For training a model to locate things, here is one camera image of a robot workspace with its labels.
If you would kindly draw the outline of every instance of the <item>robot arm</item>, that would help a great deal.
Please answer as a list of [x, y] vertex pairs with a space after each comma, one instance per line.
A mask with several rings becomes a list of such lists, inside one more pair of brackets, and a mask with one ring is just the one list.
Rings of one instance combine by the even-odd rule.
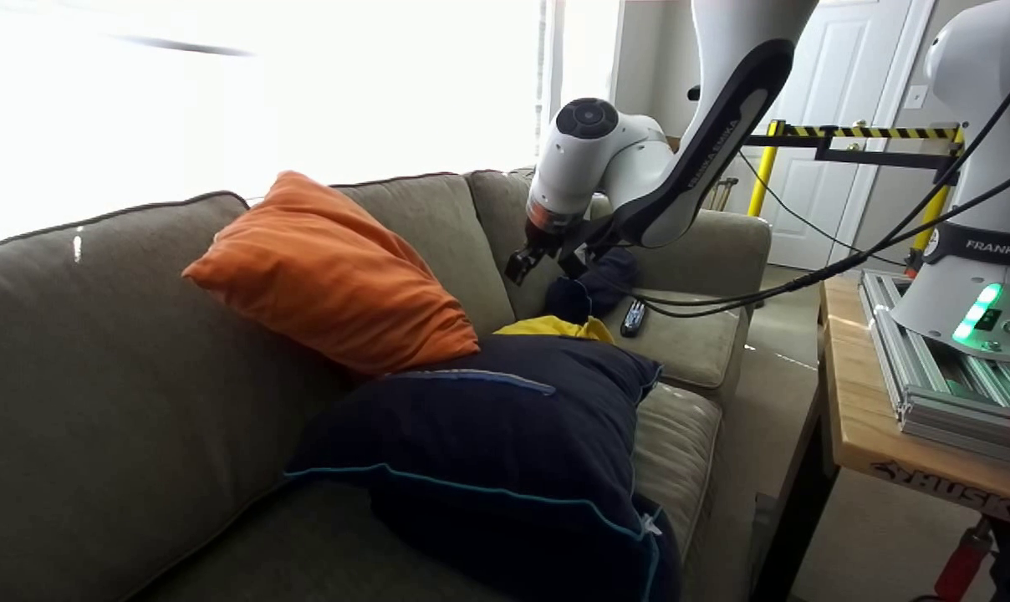
[[[955, 13], [927, 54], [933, 96], [965, 118], [971, 148], [1010, 96], [1010, 0]], [[1010, 104], [971, 154], [954, 203], [1010, 178]], [[950, 216], [893, 322], [963, 354], [1010, 362], [1010, 188]]]
[[[795, 36], [817, 0], [691, 0], [698, 106], [680, 149], [654, 120], [606, 99], [573, 99], [552, 120], [529, 189], [529, 245], [504, 273], [523, 280], [544, 255], [581, 265], [611, 245], [662, 245], [684, 234], [702, 196], [784, 89]], [[611, 214], [586, 222], [596, 194]]]

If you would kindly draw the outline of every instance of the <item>wall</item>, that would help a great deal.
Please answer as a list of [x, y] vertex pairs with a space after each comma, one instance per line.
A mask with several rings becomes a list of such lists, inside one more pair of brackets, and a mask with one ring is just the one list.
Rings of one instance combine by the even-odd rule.
[[698, 83], [689, 0], [625, 0], [615, 106], [654, 118], [680, 136], [691, 118], [684, 89]]

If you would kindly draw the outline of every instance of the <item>yellow pillow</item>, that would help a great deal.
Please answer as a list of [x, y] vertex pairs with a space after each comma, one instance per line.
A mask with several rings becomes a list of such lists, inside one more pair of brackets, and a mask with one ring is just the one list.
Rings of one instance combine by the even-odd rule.
[[354, 374], [477, 352], [463, 304], [407, 241], [341, 189], [295, 172], [216, 230], [183, 277]]
[[561, 322], [556, 315], [539, 315], [539, 319], [512, 322], [512, 323], [498, 329], [498, 333], [556, 333], [556, 339], [592, 339], [592, 340], [611, 344], [611, 333], [610, 333], [606, 322], [597, 322], [597, 319], [575, 323], [575, 322]]

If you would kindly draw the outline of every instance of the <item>cable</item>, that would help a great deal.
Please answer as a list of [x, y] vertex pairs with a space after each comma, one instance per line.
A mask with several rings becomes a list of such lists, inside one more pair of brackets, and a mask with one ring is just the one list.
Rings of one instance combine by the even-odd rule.
[[852, 245], [832, 238], [832, 234], [821, 230], [818, 223], [805, 222], [798, 209], [791, 209], [791, 208], [774, 189], [774, 185], [753, 167], [753, 160], [749, 160], [745, 154], [736, 154], [736, 156], [745, 165], [745, 172], [753, 174], [753, 180], [764, 185], [764, 189], [775, 201], [775, 208], [779, 208], [784, 214], [803, 222], [814, 234], [825, 238], [825, 241], [835, 245], [835, 246], [846, 246], [846, 252], [852, 252], [852, 255], [863, 252], [863, 246], [852, 246]]
[[910, 226], [910, 222], [927, 209], [927, 203], [939, 194], [939, 188], [950, 185], [950, 178], [965, 165], [965, 156], [974, 156], [974, 149], [985, 139], [985, 134], [1001, 124], [1001, 118], [1008, 112], [1010, 106], [1010, 95], [1001, 99], [1001, 106], [994, 109], [994, 118], [980, 128], [980, 134], [974, 136], [974, 143], [955, 156], [950, 160], [950, 167], [935, 178], [933, 189], [881, 241], [886, 245], [888, 238], [896, 238], [902, 226]]
[[950, 222], [950, 216], [955, 216], [955, 214], [963, 214], [963, 209], [971, 209], [971, 208], [975, 208], [975, 203], [984, 203], [984, 201], [990, 201], [990, 196], [997, 196], [997, 194], [1004, 194], [1008, 188], [1010, 188], [1010, 178], [1001, 180], [997, 188], [990, 188], [990, 189], [984, 189], [984, 194], [963, 201], [959, 208], [954, 208], [954, 209], [947, 209], [947, 214], [939, 214], [939, 216], [918, 223], [918, 226], [910, 226], [910, 230], [902, 230], [902, 234], [896, 234], [896, 238], [886, 238], [884, 245], [876, 245], [876, 246], [869, 246], [869, 252], [856, 252], [856, 255], [849, 255], [849, 257], [843, 257], [843, 262], [832, 262], [832, 265], [825, 265], [825, 269], [818, 269], [818, 271], [809, 271], [809, 273], [803, 273], [803, 277], [795, 277], [795, 280], [787, 280], [787, 284], [779, 284], [779, 289], [764, 289], [764, 292], [753, 292], [753, 294], [716, 299], [716, 301], [698, 301], [698, 299], [696, 299], [696, 301], [681, 301], [681, 299], [650, 299], [650, 294], [638, 294], [638, 301], [651, 304], [651, 312], [660, 312], [660, 315], [668, 315], [667, 306], [698, 306], [698, 312], [668, 315], [668, 319], [702, 319], [702, 315], [718, 315], [718, 312], [732, 312], [732, 306], [756, 306], [756, 304], [764, 304], [764, 301], [768, 301], [768, 299], [775, 299], [775, 294], [790, 294], [790, 292], [818, 284], [818, 280], [825, 280], [825, 277], [832, 277], [832, 273], [843, 273], [843, 271], [863, 265], [869, 255], [876, 255], [876, 252], [884, 252], [884, 246], [893, 246], [893, 245], [901, 245], [901, 241], [910, 241], [917, 230], [935, 226], [935, 223], [943, 223], [943, 222]]
[[994, 109], [994, 118], [980, 128], [980, 134], [975, 134], [975, 139], [935, 178], [935, 185], [933, 185], [933, 189], [893, 226], [893, 230], [886, 230], [873, 246], [867, 246], [867, 252], [856, 252], [856, 255], [846, 255], [843, 262], [832, 262], [832, 265], [825, 265], [825, 269], [818, 269], [818, 271], [805, 271], [805, 273], [798, 273], [795, 280], [787, 280], [787, 284], [775, 284], [775, 289], [764, 289], [764, 292], [753, 292], [753, 294], [739, 294], [739, 299], [716, 299], [716, 301], [672, 301], [672, 299], [641, 299], [645, 304], [667, 304], [667, 306], [710, 306], [710, 315], [716, 315], [716, 312], [730, 312], [730, 306], [758, 306], [764, 301], [768, 301], [768, 299], [775, 299], [775, 294], [790, 294], [790, 292], [798, 292], [798, 289], [814, 289], [814, 284], [818, 284], [818, 280], [825, 280], [825, 277], [835, 277], [835, 273], [843, 273], [843, 271], [849, 271], [849, 269], [858, 269], [858, 265], [867, 265], [876, 252], [886, 252], [886, 246], [893, 246], [893, 245], [901, 245], [901, 241], [907, 241], [907, 238], [914, 238], [914, 234], [918, 234], [918, 230], [927, 230], [927, 226], [935, 226], [935, 223], [943, 223], [943, 222], [950, 222], [950, 216], [955, 216], [955, 214], [963, 214], [963, 209], [971, 209], [971, 208], [975, 208], [975, 203], [984, 203], [984, 201], [990, 201], [990, 196], [997, 196], [1001, 189], [1008, 189], [1010, 188], [1010, 178], [1004, 180], [1004, 185], [997, 185], [997, 188], [990, 188], [990, 189], [984, 189], [980, 196], [971, 196], [971, 201], [963, 201], [959, 208], [954, 208], [954, 209], [947, 209], [947, 214], [939, 214], [939, 216], [933, 216], [933, 222], [927, 222], [927, 223], [918, 223], [918, 226], [910, 226], [910, 222], [929, 203], [929, 196], [943, 188], [943, 185], [950, 185], [950, 178], [965, 165], [965, 156], [974, 156], [974, 149], [985, 139], [985, 134], [1001, 124], [1001, 118], [1008, 112], [1008, 106], [1010, 106], [1010, 95], [1001, 99], [1001, 106]]

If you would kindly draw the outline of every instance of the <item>beige couch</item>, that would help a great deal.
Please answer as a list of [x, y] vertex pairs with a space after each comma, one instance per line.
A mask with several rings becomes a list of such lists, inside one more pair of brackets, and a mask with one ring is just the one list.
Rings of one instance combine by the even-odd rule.
[[[407, 238], [489, 333], [560, 273], [500, 280], [526, 178], [424, 174], [341, 188]], [[280, 484], [302, 425], [348, 392], [316, 354], [182, 280], [245, 201], [204, 194], [0, 245], [0, 597], [495, 597], [421, 557], [352, 484]], [[702, 214], [641, 252], [641, 289], [756, 292], [768, 226]], [[667, 368], [641, 400], [635, 484], [680, 536], [702, 519], [749, 315], [625, 340]]]

